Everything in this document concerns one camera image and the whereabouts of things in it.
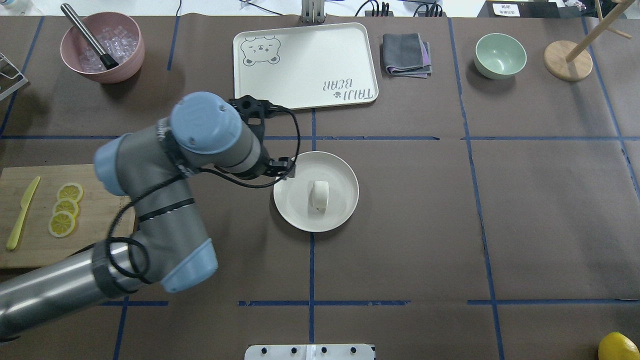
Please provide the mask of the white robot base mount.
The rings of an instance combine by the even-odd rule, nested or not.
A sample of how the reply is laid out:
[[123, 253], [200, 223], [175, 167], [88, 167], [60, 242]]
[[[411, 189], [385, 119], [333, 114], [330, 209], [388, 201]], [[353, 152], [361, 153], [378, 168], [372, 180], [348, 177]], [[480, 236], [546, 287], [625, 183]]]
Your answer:
[[245, 360], [375, 360], [375, 346], [365, 343], [256, 344]]

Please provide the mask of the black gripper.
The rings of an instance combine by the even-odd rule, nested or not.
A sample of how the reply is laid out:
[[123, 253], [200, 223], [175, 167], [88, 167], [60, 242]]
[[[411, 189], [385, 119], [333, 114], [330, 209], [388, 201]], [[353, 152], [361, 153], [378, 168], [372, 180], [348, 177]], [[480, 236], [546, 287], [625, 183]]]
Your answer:
[[270, 176], [278, 179], [294, 178], [296, 169], [294, 166], [294, 157], [271, 158], [267, 150], [256, 150], [250, 153], [242, 163], [238, 164], [235, 169], [235, 177], [240, 180], [254, 180], [261, 177], [269, 166]]

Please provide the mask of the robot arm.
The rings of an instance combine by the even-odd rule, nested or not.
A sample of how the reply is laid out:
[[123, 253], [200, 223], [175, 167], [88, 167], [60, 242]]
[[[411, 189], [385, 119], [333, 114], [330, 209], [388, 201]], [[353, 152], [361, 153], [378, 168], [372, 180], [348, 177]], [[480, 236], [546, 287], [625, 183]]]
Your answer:
[[57, 263], [1, 285], [1, 342], [22, 332], [160, 283], [166, 292], [210, 278], [217, 256], [187, 182], [214, 174], [251, 188], [293, 177], [297, 156], [271, 158], [265, 120], [293, 116], [282, 105], [245, 95], [224, 100], [211, 92], [184, 96], [156, 125], [126, 133], [94, 155], [105, 189], [128, 196], [103, 240]]

